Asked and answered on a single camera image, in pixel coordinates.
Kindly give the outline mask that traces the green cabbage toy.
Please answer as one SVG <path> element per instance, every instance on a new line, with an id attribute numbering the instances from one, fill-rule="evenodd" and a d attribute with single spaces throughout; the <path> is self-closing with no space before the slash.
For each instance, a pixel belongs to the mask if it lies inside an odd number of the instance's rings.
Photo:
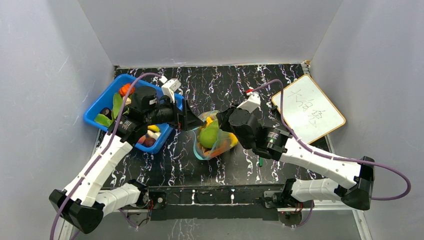
<path id="1" fill-rule="evenodd" d="M 199 134 L 199 143 L 207 149 L 211 149 L 218 138 L 218 121 L 212 121 L 207 127 L 203 128 Z"/>

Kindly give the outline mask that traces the yellow banana toy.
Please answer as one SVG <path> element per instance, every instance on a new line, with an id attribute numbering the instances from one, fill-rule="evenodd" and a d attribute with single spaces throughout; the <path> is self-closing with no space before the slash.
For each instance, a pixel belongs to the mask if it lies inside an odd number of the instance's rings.
<path id="1" fill-rule="evenodd" d="M 235 147 L 238 144 L 238 142 L 239 142 L 238 139 L 237 139 L 237 137 L 235 136 L 235 134 L 234 133 L 229 133 L 228 134 L 228 137 L 229 137 L 229 140 L 230 140 L 229 147 L 230 148 Z"/>

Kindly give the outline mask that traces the clear zip top bag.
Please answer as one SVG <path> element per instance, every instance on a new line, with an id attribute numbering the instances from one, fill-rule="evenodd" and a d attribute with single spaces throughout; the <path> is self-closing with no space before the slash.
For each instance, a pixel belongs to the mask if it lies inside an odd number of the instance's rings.
<path id="1" fill-rule="evenodd" d="M 215 158 L 238 144 L 233 133 L 219 128 L 218 110 L 203 112 L 198 116 L 205 122 L 204 125 L 192 130 L 194 134 L 193 152 L 198 160 L 208 161 Z"/>

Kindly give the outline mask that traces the orange papaya slice toy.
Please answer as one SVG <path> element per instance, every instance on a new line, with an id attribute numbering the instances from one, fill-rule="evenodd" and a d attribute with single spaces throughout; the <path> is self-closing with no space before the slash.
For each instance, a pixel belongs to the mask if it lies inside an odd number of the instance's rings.
<path id="1" fill-rule="evenodd" d="M 216 142 L 215 145 L 210 149 L 204 152 L 204 159 L 215 158 L 224 152 L 228 151 L 231 148 L 231 142 L 228 139 L 225 139 L 221 142 Z"/>

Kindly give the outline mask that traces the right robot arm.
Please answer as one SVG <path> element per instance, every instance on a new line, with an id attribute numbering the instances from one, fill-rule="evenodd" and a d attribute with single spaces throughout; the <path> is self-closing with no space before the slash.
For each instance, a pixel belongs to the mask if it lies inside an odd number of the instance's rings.
<path id="1" fill-rule="evenodd" d="M 257 156 L 309 169 L 323 176 L 317 180 L 286 180 L 283 190 L 265 200 L 272 208 L 295 207 L 297 204 L 329 200 L 367 211 L 371 207 L 374 185 L 372 159 L 366 164 L 323 157 L 324 151 L 307 150 L 284 130 L 263 126 L 247 110 L 231 106 L 216 115 L 222 131 L 233 133 L 241 146 Z"/>

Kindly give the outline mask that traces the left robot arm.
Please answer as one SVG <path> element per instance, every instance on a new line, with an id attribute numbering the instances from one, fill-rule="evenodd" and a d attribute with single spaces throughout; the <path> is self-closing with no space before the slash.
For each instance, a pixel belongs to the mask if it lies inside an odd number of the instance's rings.
<path id="1" fill-rule="evenodd" d="M 204 125 L 186 100 L 179 108 L 170 94 L 158 98 L 153 87 L 138 87 L 131 94 L 129 104 L 126 103 L 127 98 L 124 96 L 115 121 L 81 172 L 63 190 L 55 189 L 50 194 L 49 200 L 56 210 L 51 239 L 54 238 L 59 218 L 89 234 L 103 217 L 115 210 L 128 205 L 137 208 L 148 205 L 148 189 L 135 179 L 100 193 L 118 163 L 147 134 L 148 126 L 166 123 L 174 129 L 189 131 Z"/>

